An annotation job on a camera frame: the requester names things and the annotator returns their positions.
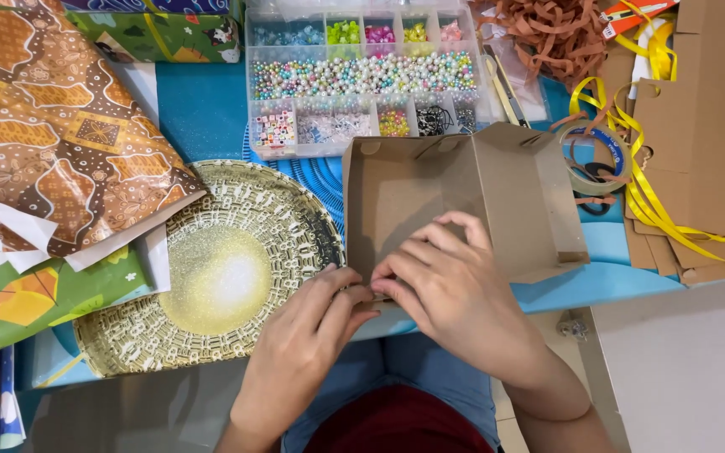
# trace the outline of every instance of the plastic storage box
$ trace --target plastic storage box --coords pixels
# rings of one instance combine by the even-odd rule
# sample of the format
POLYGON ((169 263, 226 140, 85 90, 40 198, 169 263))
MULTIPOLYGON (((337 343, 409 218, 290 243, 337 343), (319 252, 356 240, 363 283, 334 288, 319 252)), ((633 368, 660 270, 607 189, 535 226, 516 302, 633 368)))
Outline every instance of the plastic storage box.
POLYGON ((406 116, 408 136, 419 136, 417 108, 438 106, 449 112, 451 124, 444 128, 446 133, 456 133, 461 125, 467 124, 466 131, 474 116, 478 123, 494 121, 493 106, 488 96, 487 75, 484 74, 475 29, 468 7, 457 3, 438 5, 388 5, 388 9, 344 10, 341 6, 300 7, 297 16, 288 13, 287 17, 272 8, 249 8, 245 17, 246 70, 248 80, 248 116, 250 119, 250 147, 262 159, 292 159, 316 156, 340 156, 350 143, 348 139, 331 138, 310 128, 314 118, 353 118, 357 123, 355 130, 368 135, 385 135, 380 131, 378 117, 401 112, 406 116), (441 26, 458 20, 461 40, 441 41, 441 26), (361 44, 326 44, 326 28, 341 21, 354 20, 359 25, 361 44), (404 30, 415 23, 424 24, 427 42, 404 42, 404 30), (395 36, 394 43, 366 44, 365 27, 389 26, 395 36), (255 30, 259 27, 274 33, 297 32, 311 26, 323 33, 322 43, 297 46, 271 46, 266 39, 263 43, 255 40, 255 30), (287 97, 258 99, 252 77, 257 65, 283 64, 293 60, 340 61, 377 56, 379 58, 393 54, 396 57, 429 57, 447 52, 466 52, 471 59, 472 80, 475 90, 440 91, 420 93, 391 94, 350 94, 287 97))

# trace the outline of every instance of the person's right hand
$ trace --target person's right hand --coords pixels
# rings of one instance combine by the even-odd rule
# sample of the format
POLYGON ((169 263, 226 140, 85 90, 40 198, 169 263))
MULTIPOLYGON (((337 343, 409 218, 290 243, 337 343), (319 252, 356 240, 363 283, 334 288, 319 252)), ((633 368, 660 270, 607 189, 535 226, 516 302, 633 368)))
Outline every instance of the person's right hand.
POLYGON ((437 217, 376 266, 370 287, 481 371, 518 387, 542 378, 549 350, 497 270, 480 219, 458 211, 437 217), (444 227, 450 222, 464 228, 468 244, 444 227))

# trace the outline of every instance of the gold plate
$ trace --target gold plate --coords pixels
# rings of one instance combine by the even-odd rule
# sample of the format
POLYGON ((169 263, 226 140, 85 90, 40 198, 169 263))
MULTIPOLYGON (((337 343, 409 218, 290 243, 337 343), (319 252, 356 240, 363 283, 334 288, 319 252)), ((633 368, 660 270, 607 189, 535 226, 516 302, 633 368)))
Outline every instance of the gold plate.
POLYGON ((346 263, 320 201, 296 180, 241 160, 189 165, 209 193, 167 221, 172 291, 77 318, 103 377, 249 355, 267 316, 329 263, 346 263))

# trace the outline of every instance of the brown patterned wrapping paper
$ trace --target brown patterned wrapping paper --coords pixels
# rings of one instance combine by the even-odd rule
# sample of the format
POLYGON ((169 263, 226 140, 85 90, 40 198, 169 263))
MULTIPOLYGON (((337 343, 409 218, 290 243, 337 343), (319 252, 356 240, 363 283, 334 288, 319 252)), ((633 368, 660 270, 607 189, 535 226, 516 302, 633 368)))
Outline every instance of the brown patterned wrapping paper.
POLYGON ((202 195, 106 61, 54 12, 59 5, 19 2, 32 4, 0 10, 0 202, 55 221, 47 251, 67 256, 202 195))

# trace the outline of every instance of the person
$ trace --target person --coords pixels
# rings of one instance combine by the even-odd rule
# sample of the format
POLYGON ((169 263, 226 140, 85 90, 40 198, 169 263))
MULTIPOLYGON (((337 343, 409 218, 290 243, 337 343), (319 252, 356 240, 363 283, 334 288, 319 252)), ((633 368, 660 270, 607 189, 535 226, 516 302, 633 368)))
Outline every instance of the person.
POLYGON ((489 376, 529 451, 615 451, 578 377, 519 308, 478 218, 435 218, 362 280, 329 265, 267 319, 216 452, 503 451, 489 376), (349 344, 379 315, 359 308, 375 294, 420 333, 349 344))

